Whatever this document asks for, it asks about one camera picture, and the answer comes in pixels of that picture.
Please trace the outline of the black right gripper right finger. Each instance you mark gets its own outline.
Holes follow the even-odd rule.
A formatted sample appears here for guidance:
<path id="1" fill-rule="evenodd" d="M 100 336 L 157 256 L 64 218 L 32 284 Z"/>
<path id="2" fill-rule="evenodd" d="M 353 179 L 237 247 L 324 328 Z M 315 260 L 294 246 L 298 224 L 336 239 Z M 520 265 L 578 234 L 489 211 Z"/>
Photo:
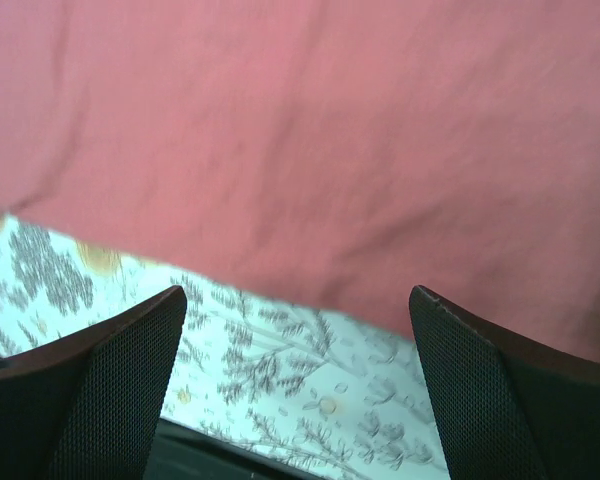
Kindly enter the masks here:
<path id="1" fill-rule="evenodd" d="M 424 286 L 409 313 L 453 479 L 600 479 L 600 364 Z"/>

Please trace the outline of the dusty rose t shirt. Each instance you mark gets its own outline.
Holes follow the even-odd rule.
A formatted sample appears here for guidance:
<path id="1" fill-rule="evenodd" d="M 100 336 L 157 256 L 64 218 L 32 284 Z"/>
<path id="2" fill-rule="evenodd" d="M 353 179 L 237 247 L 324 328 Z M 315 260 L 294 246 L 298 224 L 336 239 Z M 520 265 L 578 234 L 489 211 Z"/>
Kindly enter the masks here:
<path id="1" fill-rule="evenodd" d="M 0 217 L 600 362 L 600 1 L 0 1 Z"/>

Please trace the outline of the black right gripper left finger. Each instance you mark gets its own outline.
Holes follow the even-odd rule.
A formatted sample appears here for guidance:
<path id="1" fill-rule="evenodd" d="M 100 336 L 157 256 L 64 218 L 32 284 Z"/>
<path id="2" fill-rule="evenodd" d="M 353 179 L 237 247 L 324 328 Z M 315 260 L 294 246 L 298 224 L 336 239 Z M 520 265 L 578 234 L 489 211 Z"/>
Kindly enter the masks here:
<path id="1" fill-rule="evenodd" d="M 140 479 L 187 309 L 172 286 L 0 358 L 0 479 Z"/>

